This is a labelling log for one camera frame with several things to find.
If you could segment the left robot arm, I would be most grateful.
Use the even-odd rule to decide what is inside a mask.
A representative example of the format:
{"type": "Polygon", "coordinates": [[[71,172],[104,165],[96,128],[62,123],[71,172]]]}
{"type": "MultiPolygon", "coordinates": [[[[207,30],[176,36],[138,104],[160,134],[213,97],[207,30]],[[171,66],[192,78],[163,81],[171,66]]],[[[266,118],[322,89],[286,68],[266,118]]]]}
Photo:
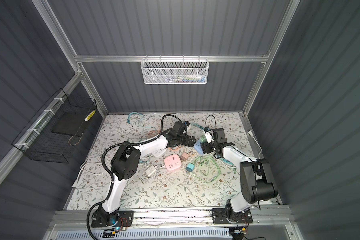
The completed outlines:
{"type": "Polygon", "coordinates": [[[137,172],[141,157],[179,145],[193,147],[196,138],[188,135],[189,126],[190,122],[178,120],[172,128],[160,129],[151,139],[139,143],[124,141],[108,147],[102,154],[101,163],[111,176],[111,183],[99,210],[107,215],[119,211],[121,195],[128,180],[137,172]]]}

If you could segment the blue power strip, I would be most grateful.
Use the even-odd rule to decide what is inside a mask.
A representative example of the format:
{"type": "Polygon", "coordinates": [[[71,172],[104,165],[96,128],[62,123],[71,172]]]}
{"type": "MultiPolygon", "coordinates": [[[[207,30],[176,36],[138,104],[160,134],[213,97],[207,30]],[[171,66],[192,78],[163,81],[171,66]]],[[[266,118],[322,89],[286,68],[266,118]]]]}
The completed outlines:
{"type": "Polygon", "coordinates": [[[197,141],[195,144],[194,144],[194,149],[196,150],[196,152],[199,154],[199,155],[203,155],[204,152],[203,152],[203,149],[202,149],[202,146],[201,146],[201,143],[199,141],[197,141]]]}

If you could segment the teal USB charger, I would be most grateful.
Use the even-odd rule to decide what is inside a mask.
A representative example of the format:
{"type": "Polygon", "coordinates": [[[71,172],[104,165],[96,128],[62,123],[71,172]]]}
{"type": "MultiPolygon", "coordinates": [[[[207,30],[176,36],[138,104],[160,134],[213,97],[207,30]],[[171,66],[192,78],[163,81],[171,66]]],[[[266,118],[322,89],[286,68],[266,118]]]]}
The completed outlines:
{"type": "Polygon", "coordinates": [[[192,163],[188,163],[187,166],[186,166],[186,171],[192,173],[195,169],[195,164],[192,164],[192,163]]]}

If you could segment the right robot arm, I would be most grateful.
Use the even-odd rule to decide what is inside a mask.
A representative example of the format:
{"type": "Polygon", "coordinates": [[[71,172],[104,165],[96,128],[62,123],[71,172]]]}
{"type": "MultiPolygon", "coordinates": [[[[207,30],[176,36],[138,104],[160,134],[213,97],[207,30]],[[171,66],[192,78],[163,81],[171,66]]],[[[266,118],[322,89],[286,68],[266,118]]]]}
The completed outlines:
{"type": "Polygon", "coordinates": [[[224,129],[204,128],[206,141],[201,143],[204,153],[214,153],[216,159],[231,162],[240,173],[241,192],[228,200],[230,213],[240,213],[259,201],[268,201],[278,196],[278,189],[266,159],[252,159],[229,143],[224,129]]]}

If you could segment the pink power strip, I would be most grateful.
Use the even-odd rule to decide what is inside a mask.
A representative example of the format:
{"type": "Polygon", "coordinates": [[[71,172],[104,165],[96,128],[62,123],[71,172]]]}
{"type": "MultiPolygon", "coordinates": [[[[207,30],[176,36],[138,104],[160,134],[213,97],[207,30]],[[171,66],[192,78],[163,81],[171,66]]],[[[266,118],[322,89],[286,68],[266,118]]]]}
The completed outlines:
{"type": "Polygon", "coordinates": [[[180,170],[182,166],[182,161],[176,154],[165,157],[164,163],[167,171],[170,173],[180,170]]]}

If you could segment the white power adapter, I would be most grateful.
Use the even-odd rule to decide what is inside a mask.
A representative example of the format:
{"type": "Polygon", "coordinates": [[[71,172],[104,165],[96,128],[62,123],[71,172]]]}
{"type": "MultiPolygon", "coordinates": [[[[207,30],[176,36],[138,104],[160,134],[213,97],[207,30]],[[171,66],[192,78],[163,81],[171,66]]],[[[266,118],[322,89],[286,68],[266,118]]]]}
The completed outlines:
{"type": "Polygon", "coordinates": [[[148,178],[154,176],[157,173],[158,169],[154,166],[150,166],[145,170],[145,173],[148,178]]]}

